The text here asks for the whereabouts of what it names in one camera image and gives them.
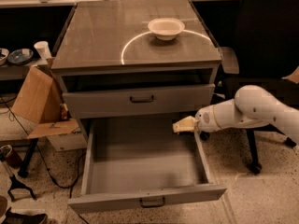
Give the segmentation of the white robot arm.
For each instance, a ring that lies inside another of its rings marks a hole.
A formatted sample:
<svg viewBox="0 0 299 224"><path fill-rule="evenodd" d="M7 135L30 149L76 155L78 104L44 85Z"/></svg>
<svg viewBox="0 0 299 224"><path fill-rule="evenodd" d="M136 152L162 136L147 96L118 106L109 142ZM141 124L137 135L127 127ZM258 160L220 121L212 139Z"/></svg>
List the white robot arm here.
<svg viewBox="0 0 299 224"><path fill-rule="evenodd" d="M203 107L195 116L173 124L173 132L216 132L228 128L260 128L272 125L299 143L299 110L283 104L262 87L247 85L235 97Z"/></svg>

